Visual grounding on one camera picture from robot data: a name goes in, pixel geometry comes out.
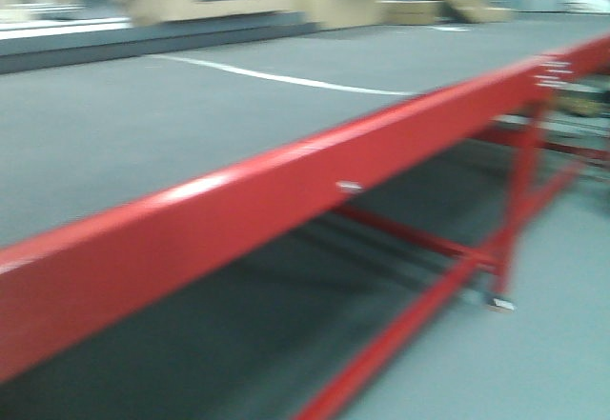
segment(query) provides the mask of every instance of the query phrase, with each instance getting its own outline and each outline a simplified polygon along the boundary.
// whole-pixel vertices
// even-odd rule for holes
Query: red metal frame
[[[491,270],[494,290],[504,292],[521,227],[582,167],[578,160],[529,190],[543,101],[551,96],[538,76],[549,60],[572,63],[574,78],[589,73],[610,61],[610,36],[396,104],[1,250],[0,382],[339,207],[350,197],[342,181],[373,187],[481,132],[497,115],[533,104],[534,122],[518,139],[506,222],[486,244],[470,249],[394,226],[398,237],[461,260],[297,416],[329,418],[473,272]]]

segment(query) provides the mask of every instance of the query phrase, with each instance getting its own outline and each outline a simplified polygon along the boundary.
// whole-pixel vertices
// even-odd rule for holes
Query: red beam
[[[543,56],[547,61],[559,61],[569,64],[571,75],[566,75],[565,80],[577,80],[593,72],[604,71],[608,66],[610,56],[610,44],[608,35],[604,34],[595,40],[589,41],[586,47],[576,45],[558,50],[552,50]]]
[[[473,139],[490,142],[501,146],[517,147],[519,142],[518,130],[507,130],[499,127],[489,127],[475,134]],[[544,142],[541,146],[547,150],[571,153],[589,160],[607,161],[608,152],[600,149],[587,149],[578,146],[569,146],[557,142]]]
[[[333,212],[363,225],[391,234],[403,241],[416,244],[427,250],[435,251],[436,253],[446,256],[469,256],[487,267],[492,267],[497,262],[497,260],[488,253],[483,253],[449,239],[436,236],[426,231],[417,230],[408,225],[394,222],[366,210],[354,208],[353,206],[340,206],[333,210]]]

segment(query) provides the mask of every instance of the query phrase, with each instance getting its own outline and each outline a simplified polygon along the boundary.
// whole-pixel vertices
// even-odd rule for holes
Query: floor
[[[341,420],[610,418],[610,188],[581,180],[526,231],[517,312],[455,302]]]
[[[58,22],[40,20],[20,24],[0,24],[0,40],[23,39],[53,34],[70,34],[80,31],[120,30],[130,26],[129,19],[125,17],[107,18],[100,20],[81,20],[73,22]]]

